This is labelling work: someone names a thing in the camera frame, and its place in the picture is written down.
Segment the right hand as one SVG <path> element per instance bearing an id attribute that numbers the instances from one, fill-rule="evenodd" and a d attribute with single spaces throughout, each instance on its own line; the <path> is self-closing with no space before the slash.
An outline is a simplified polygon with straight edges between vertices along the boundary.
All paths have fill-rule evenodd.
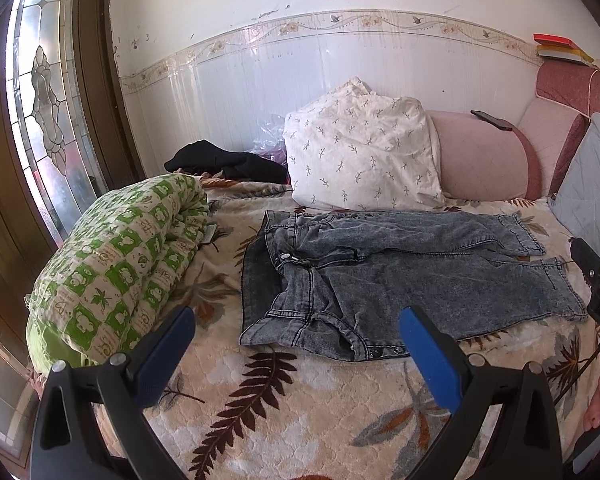
<path id="1" fill-rule="evenodd" d="M 583 430 L 588 431 L 600 426 L 600 378 L 596 390 L 583 416 Z"/>

